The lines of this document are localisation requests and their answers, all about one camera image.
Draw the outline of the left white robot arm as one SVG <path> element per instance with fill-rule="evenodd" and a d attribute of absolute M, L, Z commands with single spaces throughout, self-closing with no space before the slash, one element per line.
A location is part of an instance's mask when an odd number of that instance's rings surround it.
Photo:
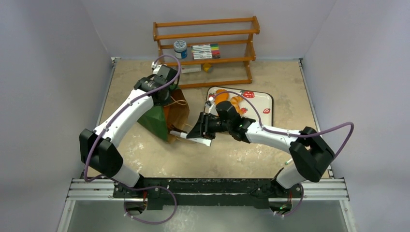
<path fill-rule="evenodd" d="M 152 74 L 137 81 L 119 108 L 93 130 L 84 129 L 79 135 L 80 159 L 84 171 L 91 167 L 105 177 L 125 186 L 133 198 L 144 193 L 142 176 L 124 163 L 118 146 L 137 120 L 154 106 L 170 102 L 170 85 L 180 72 L 165 64 L 153 65 Z"/>

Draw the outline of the green brown paper bag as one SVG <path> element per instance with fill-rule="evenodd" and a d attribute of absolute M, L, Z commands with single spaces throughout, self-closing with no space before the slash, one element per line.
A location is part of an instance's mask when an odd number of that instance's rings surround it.
<path fill-rule="evenodd" d="M 178 87 L 171 92 L 169 104 L 154 106 L 138 119 L 138 123 L 159 139 L 171 144 L 176 140 L 176 137 L 171 135 L 170 131 L 184 129 L 189 113 L 188 102 Z"/>

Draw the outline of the strawberry print white tray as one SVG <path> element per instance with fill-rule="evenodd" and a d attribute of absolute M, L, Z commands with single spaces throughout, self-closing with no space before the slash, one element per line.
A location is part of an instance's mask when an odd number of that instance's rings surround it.
<path fill-rule="evenodd" d="M 244 98 L 250 101 L 249 104 L 247 101 L 241 100 L 238 104 L 243 117 L 252 118 L 258 121 L 257 111 L 264 125 L 274 125 L 274 100 L 270 94 L 246 89 L 213 86 L 208 89 L 205 101 L 209 100 L 211 97 L 214 98 L 215 94 L 219 92 L 220 89 L 243 95 Z"/>

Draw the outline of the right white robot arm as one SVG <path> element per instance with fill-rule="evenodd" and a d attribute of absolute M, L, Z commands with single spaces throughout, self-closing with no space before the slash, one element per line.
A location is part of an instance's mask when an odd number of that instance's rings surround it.
<path fill-rule="evenodd" d="M 263 126 L 254 119 L 241 116 L 229 101 L 217 104 L 216 111 L 216 115 L 201 112 L 186 138 L 212 140 L 216 133 L 226 132 L 237 141 L 267 145 L 289 153 L 293 164 L 279 171 L 272 180 L 271 190 L 276 196 L 284 196 L 291 187 L 305 180 L 319 182 L 336 157 L 311 127 L 294 131 Z"/>

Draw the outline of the metal tongs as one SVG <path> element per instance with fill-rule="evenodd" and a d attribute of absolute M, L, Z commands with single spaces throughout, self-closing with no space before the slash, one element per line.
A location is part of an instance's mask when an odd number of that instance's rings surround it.
<path fill-rule="evenodd" d="M 203 138 L 203 137 L 189 138 L 188 134 L 186 132 L 179 132 L 179 131 L 171 130 L 169 133 L 173 136 L 176 136 L 177 138 L 185 139 L 185 140 L 195 142 L 195 143 L 199 143 L 199 144 L 203 144 L 203 145 L 206 145 L 206 146 L 211 146 L 211 144 L 212 144 L 211 139 L 207 139 L 207 138 Z"/>

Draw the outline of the fake croissant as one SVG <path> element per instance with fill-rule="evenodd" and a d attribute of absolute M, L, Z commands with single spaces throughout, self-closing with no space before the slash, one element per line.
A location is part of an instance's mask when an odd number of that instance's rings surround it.
<path fill-rule="evenodd" d="M 235 96 L 235 97 L 232 97 L 232 98 L 230 99 L 230 103 L 232 104 L 232 106 L 235 108 L 235 110 L 236 110 L 240 115 L 243 114 L 243 112 L 241 111 L 241 109 L 240 109 L 240 107 L 239 107 L 239 104 L 240 104 L 240 102 L 241 102 L 242 100 L 243 100 L 243 98 L 240 97 L 240 96 Z"/>

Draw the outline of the orange fake bread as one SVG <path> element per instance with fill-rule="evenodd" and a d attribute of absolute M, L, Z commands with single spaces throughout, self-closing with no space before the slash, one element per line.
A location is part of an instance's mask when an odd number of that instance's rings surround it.
<path fill-rule="evenodd" d="M 219 103 L 223 102 L 223 101 L 227 101 L 229 99 L 229 93 L 227 92 L 227 90 L 225 89 L 218 89 L 215 92 L 215 96 L 214 96 L 214 104 L 218 105 Z"/>

